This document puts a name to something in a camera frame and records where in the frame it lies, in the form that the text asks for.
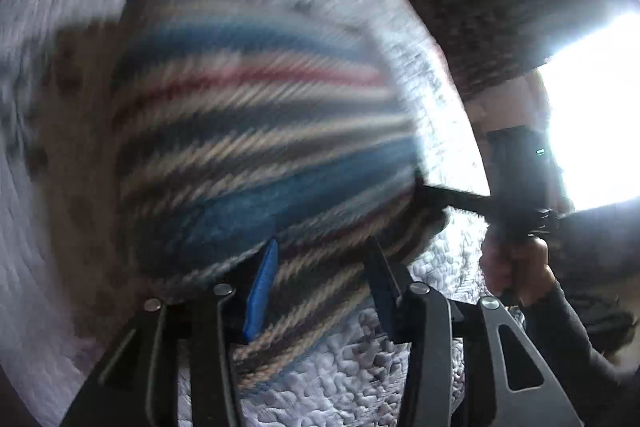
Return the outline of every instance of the red stripe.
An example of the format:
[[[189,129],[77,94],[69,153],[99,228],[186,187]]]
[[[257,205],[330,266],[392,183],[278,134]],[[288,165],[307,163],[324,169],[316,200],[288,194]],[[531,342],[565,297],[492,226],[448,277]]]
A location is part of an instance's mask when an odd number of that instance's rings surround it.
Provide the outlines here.
[[[378,72],[365,77],[362,74],[331,70],[262,71],[247,69],[234,74],[208,73],[206,76],[178,80],[167,86],[151,89],[141,94],[116,111],[113,120],[111,120],[111,128],[117,130],[137,112],[157,103],[170,102],[174,98],[215,87],[241,86],[242,84],[265,81],[271,84],[285,84],[300,80],[320,80],[322,83],[336,86],[383,86],[382,76]]]

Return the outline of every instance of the hand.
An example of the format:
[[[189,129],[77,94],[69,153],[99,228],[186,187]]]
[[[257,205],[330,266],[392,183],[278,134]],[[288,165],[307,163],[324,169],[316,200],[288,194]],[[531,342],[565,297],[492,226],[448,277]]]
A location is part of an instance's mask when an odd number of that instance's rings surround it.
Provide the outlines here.
[[[505,243],[491,227],[482,243],[480,267],[491,293],[499,296],[510,288],[525,307],[545,296],[556,283],[542,239],[527,237],[517,243]]]

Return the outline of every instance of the striped knit hat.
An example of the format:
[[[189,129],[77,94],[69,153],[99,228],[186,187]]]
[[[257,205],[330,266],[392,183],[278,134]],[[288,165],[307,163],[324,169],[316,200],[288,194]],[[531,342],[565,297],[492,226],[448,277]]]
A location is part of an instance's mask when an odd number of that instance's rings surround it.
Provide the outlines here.
[[[167,298],[281,245],[264,333],[236,349],[245,393],[369,297],[375,235],[411,259],[442,228],[414,200],[414,130],[367,38],[242,0],[127,0],[111,82],[122,223]]]

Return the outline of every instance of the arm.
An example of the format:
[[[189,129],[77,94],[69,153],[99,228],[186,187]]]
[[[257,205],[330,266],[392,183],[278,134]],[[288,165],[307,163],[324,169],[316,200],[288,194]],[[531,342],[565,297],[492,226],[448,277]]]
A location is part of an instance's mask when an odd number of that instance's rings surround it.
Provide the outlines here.
[[[527,334],[567,393],[578,416],[592,425],[628,387],[620,373],[593,349],[574,309],[548,267],[546,243],[531,238],[499,244],[491,230],[482,245],[487,287],[500,295],[512,287],[527,319]]]
[[[529,338],[578,416],[592,425],[624,393],[632,374],[621,372],[593,349],[587,331],[557,283],[522,311]]]

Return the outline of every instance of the black metal mount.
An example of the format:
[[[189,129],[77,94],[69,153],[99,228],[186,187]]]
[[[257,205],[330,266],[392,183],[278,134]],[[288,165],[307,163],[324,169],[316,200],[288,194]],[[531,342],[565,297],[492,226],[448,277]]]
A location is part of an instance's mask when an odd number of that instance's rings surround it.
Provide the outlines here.
[[[61,427],[177,427],[183,339],[189,345],[193,424],[241,427],[230,344],[246,344],[259,333],[277,250],[270,240],[197,300],[146,300],[97,363]]]
[[[493,296],[447,299],[388,263],[375,240],[365,268],[383,330],[412,343],[398,427],[579,427],[564,390]],[[463,341],[465,399],[452,415],[451,343]]]

